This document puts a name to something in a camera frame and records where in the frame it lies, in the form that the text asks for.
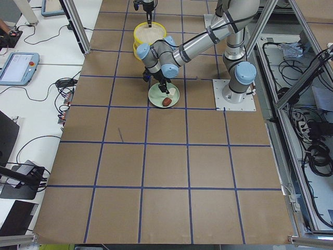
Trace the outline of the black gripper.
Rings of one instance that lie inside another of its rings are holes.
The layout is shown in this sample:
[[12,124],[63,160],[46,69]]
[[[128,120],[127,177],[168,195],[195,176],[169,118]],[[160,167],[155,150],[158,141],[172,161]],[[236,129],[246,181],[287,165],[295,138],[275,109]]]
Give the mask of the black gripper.
[[133,5],[134,9],[138,11],[139,5],[142,5],[143,10],[146,12],[146,19],[148,26],[152,27],[152,12],[158,4],[157,0],[134,0]]
[[157,76],[156,79],[158,80],[158,88],[162,93],[169,94],[169,90],[167,89],[167,81],[164,76]]

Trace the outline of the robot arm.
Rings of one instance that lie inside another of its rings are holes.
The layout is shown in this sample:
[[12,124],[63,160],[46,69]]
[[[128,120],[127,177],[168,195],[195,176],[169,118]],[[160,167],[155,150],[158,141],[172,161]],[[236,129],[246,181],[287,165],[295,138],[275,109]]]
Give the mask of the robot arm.
[[143,11],[146,13],[146,20],[148,27],[152,27],[152,12],[158,5],[158,0],[134,0],[133,6],[136,11],[139,10],[139,6],[142,5]]
[[145,65],[143,80],[156,79],[159,90],[168,94],[167,83],[178,75],[180,67],[223,39],[227,40],[223,55],[227,69],[242,62],[246,54],[242,32],[259,5],[260,1],[218,1],[211,24],[183,44],[175,45],[171,36],[141,44],[136,53]]

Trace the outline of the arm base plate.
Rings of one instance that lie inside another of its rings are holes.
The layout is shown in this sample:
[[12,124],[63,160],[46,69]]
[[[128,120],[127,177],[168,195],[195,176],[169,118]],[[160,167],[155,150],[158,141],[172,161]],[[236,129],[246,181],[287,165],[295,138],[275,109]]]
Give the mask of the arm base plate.
[[213,79],[216,110],[219,111],[256,111],[251,86],[245,93],[235,93],[229,88],[229,79]]
[[204,26],[207,28],[208,26],[210,26],[212,29],[213,28],[217,28],[222,26],[223,24],[225,24],[225,20],[223,19],[223,17],[218,17],[215,14],[204,14],[203,15],[204,18]]

